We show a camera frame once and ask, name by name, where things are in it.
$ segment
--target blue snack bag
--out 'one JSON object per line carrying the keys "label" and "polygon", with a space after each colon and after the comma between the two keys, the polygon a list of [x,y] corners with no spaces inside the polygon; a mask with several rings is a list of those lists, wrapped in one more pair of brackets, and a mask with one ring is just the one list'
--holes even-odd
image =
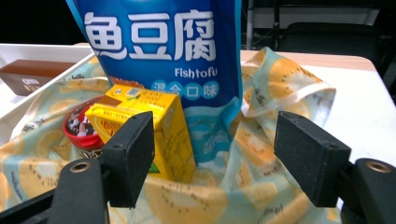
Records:
{"label": "blue snack bag", "polygon": [[66,0],[112,84],[180,96],[197,162],[239,112],[240,0]]}

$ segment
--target red lid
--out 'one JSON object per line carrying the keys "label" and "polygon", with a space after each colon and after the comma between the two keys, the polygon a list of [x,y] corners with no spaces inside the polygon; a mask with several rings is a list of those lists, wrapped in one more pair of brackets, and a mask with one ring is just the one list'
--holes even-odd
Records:
{"label": "red lid", "polygon": [[85,111],[97,102],[98,99],[99,98],[96,97],[83,102],[73,108],[72,111],[64,118],[64,134],[66,134],[75,147],[85,150],[93,150],[101,148],[104,145],[102,139],[94,130],[90,121],[85,117]]}

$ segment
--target red container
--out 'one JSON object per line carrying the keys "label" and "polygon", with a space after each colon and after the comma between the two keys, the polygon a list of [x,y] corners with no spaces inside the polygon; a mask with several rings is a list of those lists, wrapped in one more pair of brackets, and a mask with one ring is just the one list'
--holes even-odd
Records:
{"label": "red container", "polygon": [[96,97],[76,106],[64,118],[64,134],[85,158],[98,158],[102,155],[101,148],[104,143],[85,117],[85,111],[98,99]]}

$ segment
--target yellow juice box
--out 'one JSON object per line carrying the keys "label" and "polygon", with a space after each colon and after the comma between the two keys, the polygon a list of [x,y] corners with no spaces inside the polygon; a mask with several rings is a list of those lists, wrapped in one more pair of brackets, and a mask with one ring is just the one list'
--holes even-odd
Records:
{"label": "yellow juice box", "polygon": [[195,171],[191,140],[178,95],[114,85],[85,115],[106,143],[133,115],[152,111],[155,158],[149,174],[189,183]]}

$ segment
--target yellow kiwi pattern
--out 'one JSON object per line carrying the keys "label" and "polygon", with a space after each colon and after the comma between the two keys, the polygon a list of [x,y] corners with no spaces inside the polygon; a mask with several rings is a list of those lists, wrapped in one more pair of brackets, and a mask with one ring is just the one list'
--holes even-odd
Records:
{"label": "yellow kiwi pattern", "polygon": [[[56,188],[63,167],[81,158],[62,124],[72,108],[109,89],[104,76],[92,57],[35,98],[23,130],[0,146],[0,212]],[[316,208],[290,182],[273,147],[279,110],[315,119],[330,109],[334,91],[290,100],[322,81],[269,49],[244,62],[242,76],[246,110],[230,125],[229,150],[200,164],[189,184],[148,176],[136,208],[108,205],[111,223],[340,223],[337,209]]]}
{"label": "yellow kiwi pattern", "polygon": [[97,78],[104,76],[92,57],[33,100],[21,130],[0,146],[0,212],[56,188],[62,168],[81,159],[62,125],[72,108],[109,90],[109,82]]}

